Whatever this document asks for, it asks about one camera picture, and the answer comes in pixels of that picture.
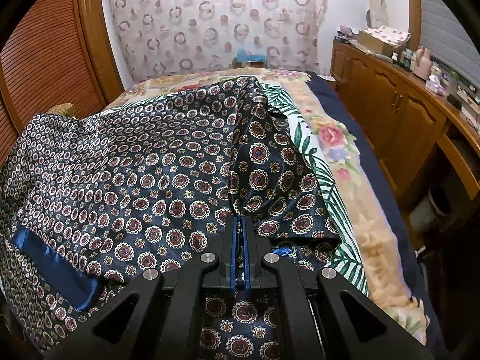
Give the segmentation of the navy patterned satin garment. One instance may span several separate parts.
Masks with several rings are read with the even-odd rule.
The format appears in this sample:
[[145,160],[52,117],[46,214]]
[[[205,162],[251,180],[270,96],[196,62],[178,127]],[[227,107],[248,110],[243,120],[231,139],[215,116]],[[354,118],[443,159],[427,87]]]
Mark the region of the navy patterned satin garment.
[[315,272],[340,245],[319,182],[253,76],[78,120],[39,114],[1,165],[1,285],[41,352],[149,269],[250,218]]

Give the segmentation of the palm leaf print sheet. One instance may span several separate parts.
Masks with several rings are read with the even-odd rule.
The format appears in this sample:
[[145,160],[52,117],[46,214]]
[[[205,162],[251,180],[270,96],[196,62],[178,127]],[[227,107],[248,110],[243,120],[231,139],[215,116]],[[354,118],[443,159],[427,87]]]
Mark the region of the palm leaf print sheet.
[[283,108],[290,96],[254,77],[127,102],[109,123],[103,243],[106,278],[168,272],[206,250],[228,217],[298,266],[337,267],[360,289],[365,273],[343,203],[317,150]]

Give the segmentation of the floral bed blanket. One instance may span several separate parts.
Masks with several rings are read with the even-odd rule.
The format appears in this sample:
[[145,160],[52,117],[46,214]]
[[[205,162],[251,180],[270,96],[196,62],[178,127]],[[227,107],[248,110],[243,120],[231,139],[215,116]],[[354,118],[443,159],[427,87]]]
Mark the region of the floral bed blanket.
[[209,86],[237,76],[256,77],[271,106],[286,115],[289,134],[321,183],[330,216],[343,243],[329,263],[422,344],[433,314],[425,308],[419,270],[403,223],[387,212],[388,202],[366,175],[367,152],[360,133],[346,126],[327,105],[339,103],[326,80],[314,73],[244,67],[219,72],[164,76],[126,90],[112,107],[154,96]]

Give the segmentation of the navy bed sheet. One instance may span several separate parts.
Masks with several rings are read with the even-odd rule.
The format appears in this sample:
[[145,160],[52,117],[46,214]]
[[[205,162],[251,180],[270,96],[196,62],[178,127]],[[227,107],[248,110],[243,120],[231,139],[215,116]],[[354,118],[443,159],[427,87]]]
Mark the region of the navy bed sheet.
[[370,299],[444,359],[439,321],[390,186],[360,125],[326,80],[312,75],[298,100],[318,135],[352,222]]

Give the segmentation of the cardboard box with blue cloth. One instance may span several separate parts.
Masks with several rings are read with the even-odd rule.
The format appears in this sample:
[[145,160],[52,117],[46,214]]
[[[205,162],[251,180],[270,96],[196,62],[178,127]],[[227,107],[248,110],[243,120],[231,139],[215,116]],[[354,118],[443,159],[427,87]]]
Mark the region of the cardboard box with blue cloth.
[[238,49],[232,65],[234,68],[266,68],[267,56],[255,54],[245,49]]

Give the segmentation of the wooden sideboard cabinet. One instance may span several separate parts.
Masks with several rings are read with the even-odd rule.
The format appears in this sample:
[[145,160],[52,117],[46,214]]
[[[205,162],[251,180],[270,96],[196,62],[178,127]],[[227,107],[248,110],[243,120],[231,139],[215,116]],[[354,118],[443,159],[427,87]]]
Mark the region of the wooden sideboard cabinet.
[[419,193],[439,150],[470,199],[479,196],[479,134],[465,115],[401,68],[334,41],[331,72],[348,113],[360,125],[396,199]]

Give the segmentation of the mustard gold patterned cloth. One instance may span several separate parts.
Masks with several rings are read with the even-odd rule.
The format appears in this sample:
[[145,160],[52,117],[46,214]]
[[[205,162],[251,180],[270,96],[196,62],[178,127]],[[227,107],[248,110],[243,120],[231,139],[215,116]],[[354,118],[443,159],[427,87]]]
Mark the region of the mustard gold patterned cloth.
[[46,113],[51,115],[74,117],[76,113],[76,107],[74,104],[67,102],[54,105],[52,108],[49,108]]

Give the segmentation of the pink circle sheer curtain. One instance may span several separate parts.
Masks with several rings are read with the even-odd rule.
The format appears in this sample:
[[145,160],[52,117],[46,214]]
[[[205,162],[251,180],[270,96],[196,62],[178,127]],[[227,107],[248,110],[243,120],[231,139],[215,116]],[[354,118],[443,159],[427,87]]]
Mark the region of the pink circle sheer curtain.
[[328,0],[109,0],[131,77],[230,68],[239,52],[315,71]]

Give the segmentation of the floral covered box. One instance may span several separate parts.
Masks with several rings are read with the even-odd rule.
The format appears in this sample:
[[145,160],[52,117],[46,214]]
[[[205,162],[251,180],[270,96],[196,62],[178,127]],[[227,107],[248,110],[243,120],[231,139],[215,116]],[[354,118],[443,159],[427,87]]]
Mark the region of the floral covered box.
[[379,28],[362,28],[356,41],[372,54],[390,57],[408,43],[411,34],[385,25]]

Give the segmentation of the pink jug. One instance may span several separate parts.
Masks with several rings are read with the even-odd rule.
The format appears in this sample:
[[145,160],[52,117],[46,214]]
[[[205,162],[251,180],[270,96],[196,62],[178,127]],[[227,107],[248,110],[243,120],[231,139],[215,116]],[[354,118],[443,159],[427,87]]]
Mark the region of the pink jug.
[[427,81],[431,75],[431,68],[431,51],[424,46],[420,46],[415,53],[413,74],[420,79]]

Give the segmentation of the brown louvered wardrobe door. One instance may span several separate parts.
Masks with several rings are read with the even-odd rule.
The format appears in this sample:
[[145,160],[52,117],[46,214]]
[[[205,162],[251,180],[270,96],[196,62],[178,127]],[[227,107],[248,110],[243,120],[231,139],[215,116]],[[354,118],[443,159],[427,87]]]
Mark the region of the brown louvered wardrobe door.
[[91,116],[123,90],[102,0],[37,0],[1,48],[1,156],[35,114]]

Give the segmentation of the grey window blind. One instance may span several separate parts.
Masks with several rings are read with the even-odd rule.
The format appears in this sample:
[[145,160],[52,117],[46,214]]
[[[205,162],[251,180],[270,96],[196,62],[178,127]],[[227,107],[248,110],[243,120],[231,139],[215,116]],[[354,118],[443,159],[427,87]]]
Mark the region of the grey window blind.
[[442,0],[421,0],[420,44],[479,87],[479,52]]

